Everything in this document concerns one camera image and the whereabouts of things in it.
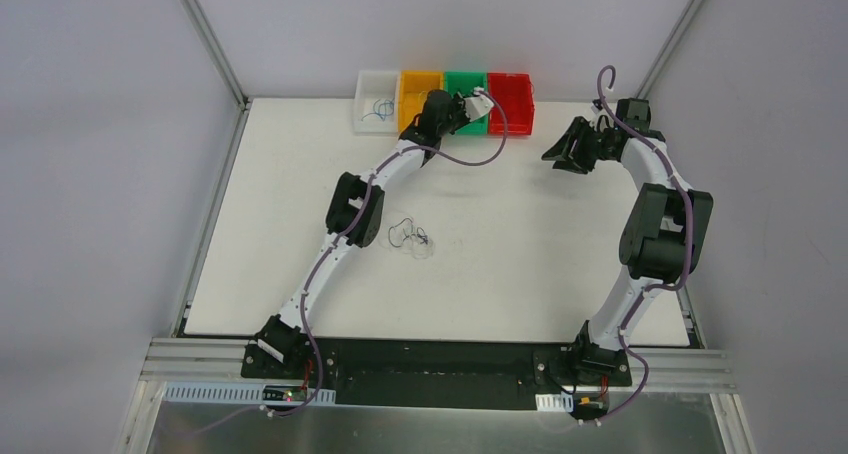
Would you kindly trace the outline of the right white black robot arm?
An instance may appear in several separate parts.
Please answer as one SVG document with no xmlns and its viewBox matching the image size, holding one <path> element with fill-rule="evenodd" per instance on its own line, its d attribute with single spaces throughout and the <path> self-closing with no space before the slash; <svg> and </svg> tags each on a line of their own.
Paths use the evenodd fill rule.
<svg viewBox="0 0 848 454">
<path fill-rule="evenodd" d="M 678 291 L 697 266 L 714 206 L 711 194 L 682 180 L 661 132 L 651 129 L 650 105 L 627 98 L 597 117 L 573 119 L 541 158 L 557 170 L 588 174 L 600 161 L 615 161 L 639 192 L 618 246 L 621 271 L 599 311 L 575 340 L 546 366 L 551 380 L 566 385 L 627 386 L 627 347 L 633 329 L 663 291 Z"/>
</svg>

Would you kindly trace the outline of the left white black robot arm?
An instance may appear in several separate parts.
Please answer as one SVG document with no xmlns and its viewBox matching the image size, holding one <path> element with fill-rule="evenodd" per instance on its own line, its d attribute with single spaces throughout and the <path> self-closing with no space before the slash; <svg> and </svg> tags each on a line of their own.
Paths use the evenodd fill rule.
<svg viewBox="0 0 848 454">
<path fill-rule="evenodd" d="M 303 370 L 309 342 L 309 312 L 347 258 L 376 238 L 388 188 L 437 155 L 444 136 L 487 115 L 492 107 L 492 102 L 484 97 L 464 98 L 444 90 L 431 90 L 421 112 L 400 133 L 383 160 L 360 174 L 340 175 L 325 216 L 326 234 L 315 262 L 297 291 L 251 341 L 267 355 L 267 365 L 279 377 L 293 378 Z"/>
</svg>

